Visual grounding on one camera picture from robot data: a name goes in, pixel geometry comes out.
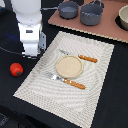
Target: plate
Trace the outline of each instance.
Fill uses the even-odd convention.
[[[82,73],[83,63],[76,56],[66,55],[57,61],[56,70],[64,78],[74,78]]]

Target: cooking pot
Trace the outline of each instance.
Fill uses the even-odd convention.
[[[96,25],[101,21],[103,13],[103,8],[101,7],[101,0],[99,0],[100,5],[94,4],[95,1],[81,7],[80,21],[85,25]]]
[[[120,17],[122,27],[125,30],[128,30],[128,5],[122,7],[119,10],[119,17]]]
[[[42,8],[42,9],[43,10],[58,9],[59,14],[62,18],[72,19],[78,15],[79,5],[73,1],[65,1],[60,3],[58,7]]]

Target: knife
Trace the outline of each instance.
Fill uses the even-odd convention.
[[[83,59],[83,60],[91,61],[91,62],[94,62],[94,63],[96,63],[98,61],[95,58],[91,58],[91,57],[87,57],[87,56],[83,56],[83,55],[77,55],[77,54],[74,54],[74,53],[69,53],[67,51],[63,51],[63,50],[60,50],[60,49],[58,49],[58,50],[59,50],[59,52],[64,53],[66,55],[75,55],[75,56],[78,56],[80,59]]]

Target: bowl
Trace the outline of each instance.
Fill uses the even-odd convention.
[[[122,7],[119,10],[119,17],[122,27],[128,30],[128,5]]]
[[[57,61],[56,70],[63,78],[75,78],[83,72],[83,63],[76,56],[66,55]]]

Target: dark countertop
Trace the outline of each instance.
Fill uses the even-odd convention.
[[[57,7],[60,2],[62,0],[54,2],[42,0],[42,7]],[[48,20],[54,12],[55,10],[42,11],[42,31],[47,36],[47,47],[59,31],[115,45],[91,128],[127,128],[128,44],[49,25]],[[0,15],[0,47],[14,52],[23,52],[17,20],[13,12],[6,11],[4,15]],[[13,97],[37,62],[38,60],[23,58],[0,49],[0,105],[29,115],[52,128],[79,128],[56,115]],[[11,75],[12,63],[20,63],[23,66],[24,73],[20,77]]]

